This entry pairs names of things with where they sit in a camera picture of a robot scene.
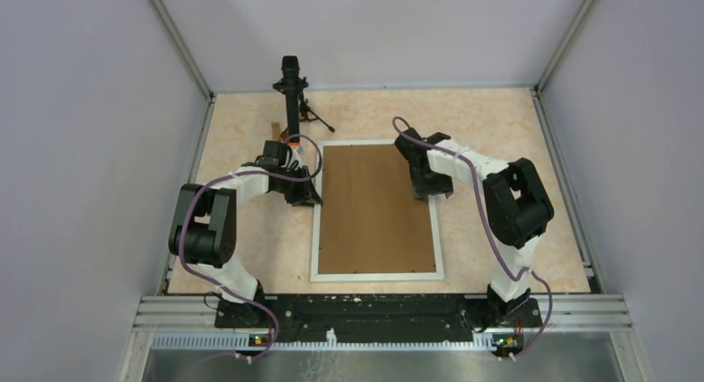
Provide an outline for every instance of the brown cardboard sheet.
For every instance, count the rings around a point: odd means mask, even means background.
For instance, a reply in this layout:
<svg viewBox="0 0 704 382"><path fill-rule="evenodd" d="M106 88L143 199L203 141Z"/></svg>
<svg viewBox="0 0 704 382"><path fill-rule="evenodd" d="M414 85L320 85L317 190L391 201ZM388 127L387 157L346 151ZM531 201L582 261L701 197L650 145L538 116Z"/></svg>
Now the brown cardboard sheet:
<svg viewBox="0 0 704 382"><path fill-rule="evenodd" d="M393 144L326 145L319 274L435 272L428 204Z"/></svg>

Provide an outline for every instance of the wooden table surface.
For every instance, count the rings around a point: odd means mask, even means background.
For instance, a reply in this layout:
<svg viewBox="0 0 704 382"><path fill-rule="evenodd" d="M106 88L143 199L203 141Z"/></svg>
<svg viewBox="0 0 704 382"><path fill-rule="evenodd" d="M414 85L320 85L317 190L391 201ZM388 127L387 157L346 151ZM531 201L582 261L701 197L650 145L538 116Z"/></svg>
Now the wooden table surface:
<svg viewBox="0 0 704 382"><path fill-rule="evenodd" d="M459 143L497 159L530 159L540 174L555 218L535 251L534 269L555 292L587 292L589 285L565 202L545 146L530 92L521 89L442 89L403 91L307 91L310 105L336 128L301 124L316 141L393 139L391 118L403 116L421 135L442 131ZM268 93L218 95L197 182L236 170L262 152L271 123L286 126L284 96ZM314 150L304 160L314 167ZM292 208L277 193L254 198L237 210L235 253L267 293L431 293L485 292L493 257L477 213L472 187L454 184L455 193L438 205L445 262L443 281L311 282L312 208ZM534 291L544 291L533 283ZM178 262L170 293L203 293L213 286L187 274Z"/></svg>

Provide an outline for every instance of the tripod head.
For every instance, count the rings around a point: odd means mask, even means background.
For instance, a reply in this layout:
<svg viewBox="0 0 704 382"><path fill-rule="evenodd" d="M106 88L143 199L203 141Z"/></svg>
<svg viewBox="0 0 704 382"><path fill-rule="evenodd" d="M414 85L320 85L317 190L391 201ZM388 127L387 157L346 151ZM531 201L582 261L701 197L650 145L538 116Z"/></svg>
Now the tripod head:
<svg viewBox="0 0 704 382"><path fill-rule="evenodd" d="M274 90L286 96L286 122L288 123L289 135L297 135L301 132L299 122L312 122L319 120L323 125L327 126L328 130L335 132L330 125L325 123L313 110L308 106L308 100L303 96L303 89L308 87L308 81L305 77L301 78L301 68L298 66L297 56L284 56L281 59L281 73L283 77L272 85ZM308 112L315 116L314 119L308 117ZM298 137L289 141L289 145L297 146L300 143Z"/></svg>

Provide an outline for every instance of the purple cable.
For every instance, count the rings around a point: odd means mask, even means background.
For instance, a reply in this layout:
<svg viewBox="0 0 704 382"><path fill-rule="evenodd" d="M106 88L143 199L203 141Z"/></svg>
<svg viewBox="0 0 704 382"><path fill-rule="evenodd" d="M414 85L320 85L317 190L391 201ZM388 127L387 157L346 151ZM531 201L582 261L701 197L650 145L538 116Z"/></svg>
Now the purple cable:
<svg viewBox="0 0 704 382"><path fill-rule="evenodd" d="M499 252L499 248L496 247L496 242L494 241L494 235L491 233L491 227L489 227L489 222L486 220L486 215L484 214L484 206L482 205L482 196L479 194L479 178L477 177L477 171L474 169L474 164L469 160L466 156L462 154L457 154L455 151L452 151L451 149L439 147L435 144L430 144L422 140L415 139L414 137L411 137L410 135L405 134L397 125L396 122L401 121L403 122L404 125L406 125L406 130L410 129L411 126L408 124L408 122L402 118L401 116L395 116L391 120L391 124L394 126L394 129L396 132L406 140L416 144L420 145L421 147L427 148L427 149L436 149L440 152L443 152L445 154L451 155L452 157L457 157L458 159L461 159L467 166L469 166L469 171L472 173L472 188L474 189L474 199L477 201L477 210L479 211L479 218L482 220L482 226L484 226L484 233L486 234L486 239L489 241L489 245L491 246L491 250L494 252L494 256L496 257L496 260L499 262L501 265L501 268L503 271L506 273L506 275L513 281L513 282L518 282L521 277L523 277L523 274L527 271L530 270L530 268L523 266L519 271L518 275L514 276L511 273L511 270L509 270L508 265L506 264L506 261L504 258L501 256L501 253ZM523 349L523 351L519 355L515 355L513 357L514 360L518 360L518 358L522 357L524 353L526 353L535 343L538 338L543 335L543 332L545 331L545 328L548 325L548 322L550 321L550 317L552 316L552 291L550 290L550 286L548 285L548 282L540 277L538 277L537 274L535 274L534 271L531 271L530 274L535 278L538 282L543 284L545 287L545 290L547 291L548 294L548 313L545 315L545 320L543 321L543 325L540 326L540 329L538 332L535 333L535 337L526 345L526 347Z"/></svg>
<svg viewBox="0 0 704 382"><path fill-rule="evenodd" d="M205 191L206 191L208 188L212 187L214 184L221 183L222 181L227 181L227 180L229 180L229 179L232 179L232 178L235 177L235 176L240 177L240 176L248 176L248 175L252 175L252 174L264 174L264 175L266 175L266 176L273 177L273 178L276 178L276 179L283 179L283 180L288 180L288 181L292 181L292 182L296 182L296 183L302 183L302 182L305 182L305 181L310 181L310 180L312 180L316 175L318 175L318 173L320 173L320 171L323 169L323 160L322 160L322 159L323 159L323 156L322 156L322 153L320 152L320 147L318 147L318 144L316 144L315 141L313 141L313 139L310 138L310 137L308 137L307 135L289 135L289 136L286 138L286 140L285 140L284 142L285 142L285 143L288 143L288 140L290 140L290 139L292 139L292 138L294 138L294 137L301 137L302 139L308 140L311 144L313 144L313 147L315 148L315 152L317 152L317 154L318 154L318 160L319 160L319 162L318 162L318 169L316 169L315 172L314 172L312 175L310 175L310 176L308 176L308 177L303 177L303 178L296 178L296 177L284 176L284 175L282 175L282 174L276 174L276 173L267 172L267 171L265 171L265 170L246 170L246 171L243 171L243 172L240 172L240 173L235 173L234 175L222 176L222 177L218 177L217 179L214 179L214 180L212 180L212 181L209 181L209 182L205 183L205 184L196 192L195 196L193 196L193 200L191 201L190 205L188 206L188 211L186 212L186 218L185 218L185 220L183 221L183 226L181 227L181 234L180 234L180 236L179 236L179 238L178 238L178 259L181 261L181 267L183 267L183 269L184 269L185 271L187 271L187 272L193 274L193 275L196 276L196 277L200 277L200 278L202 278L203 280L205 280L205 281L207 281L207 282L212 283L212 284L215 285L216 287L220 287L220 288L221 288L223 291L225 291L228 295L233 296L233 297L237 298L237 299L240 300L240 301L243 301L243 302L245 302L245 303L247 303L247 304L250 304L250 305L252 305L252 306L254 306L254 307L257 307L257 308L263 310L267 315L269 315L269 317L271 318L271 320L274 322L274 333L273 333L273 335L271 336L271 341L266 345L266 347L264 348L264 350L262 350L261 353L259 353L258 355L255 355L254 357L252 357L252 362L261 359L261 358L271 349L271 347L272 347L272 346L274 345L274 343L276 342L276 338L279 336L279 320L276 318L276 316L274 315L274 313L273 313L269 308L267 308L266 306L262 305L261 303L258 303L258 302L256 302L256 301L252 301L252 300L250 300L250 299L247 299L247 298L244 297L244 296L238 295L237 293L233 292L232 290L230 290L230 289L227 288L226 286L222 286L222 284L221 284L218 280L216 280L215 278L212 278L212 277L210 277L210 276L208 276L208 275L202 274L201 272L197 272L196 270L193 270L193 269L186 263L186 257L185 257L185 255L183 254L183 247L185 246L185 243L186 243L186 232L188 231L188 225L189 225L190 222L191 222L191 217L193 216L193 212L195 211L196 204L198 203L198 200L200 199L200 197L203 196L203 193L205 193ZM205 359L199 361L198 363L196 363L196 365L194 365L191 370L193 370L193 368L196 368L196 367L200 366L201 364L207 362L208 360L211 360L211 359L213 359L213 358L215 358L215 357L219 357L220 355L225 355L225 354L230 354L230 352L223 352L223 353L220 353L219 355L212 355L212 356L209 356L209 357L207 357L207 358L205 358ZM176 380L180 380L180 379L183 378L186 374L187 374L187 373L182 374L182 375L179 376Z"/></svg>

